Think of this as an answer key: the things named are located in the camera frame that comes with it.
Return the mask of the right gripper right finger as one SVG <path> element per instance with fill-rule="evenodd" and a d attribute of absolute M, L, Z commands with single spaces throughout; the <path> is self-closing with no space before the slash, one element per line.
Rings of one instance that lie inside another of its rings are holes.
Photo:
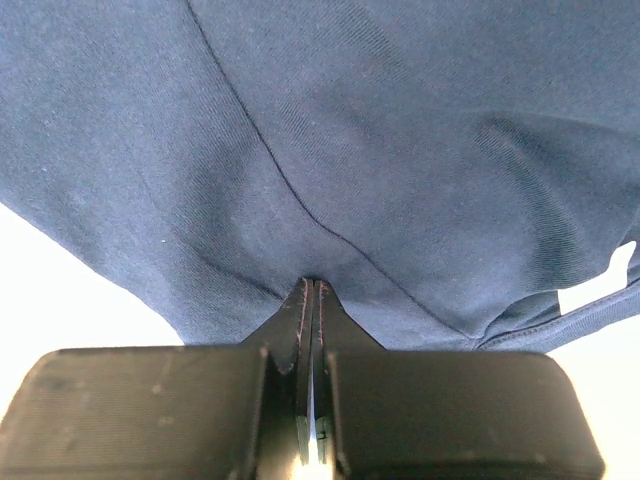
<path fill-rule="evenodd" d="M 319 461 L 336 479 L 600 479 L 574 386 L 531 352 L 398 351 L 314 285 Z"/>

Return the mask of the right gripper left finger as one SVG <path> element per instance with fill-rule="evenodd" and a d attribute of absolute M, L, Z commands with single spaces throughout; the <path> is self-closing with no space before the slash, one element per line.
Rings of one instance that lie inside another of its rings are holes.
<path fill-rule="evenodd" d="M 313 284 L 237 345 L 63 349 L 1 423 L 5 479 L 291 479 L 309 460 Z"/>

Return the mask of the navy blue t shirt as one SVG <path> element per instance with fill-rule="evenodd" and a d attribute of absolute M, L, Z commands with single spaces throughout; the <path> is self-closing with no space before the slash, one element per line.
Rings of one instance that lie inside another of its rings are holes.
<path fill-rule="evenodd" d="M 5 1 L 1 200 L 234 343 L 302 277 L 394 349 L 548 352 L 639 238 L 635 1 Z"/>

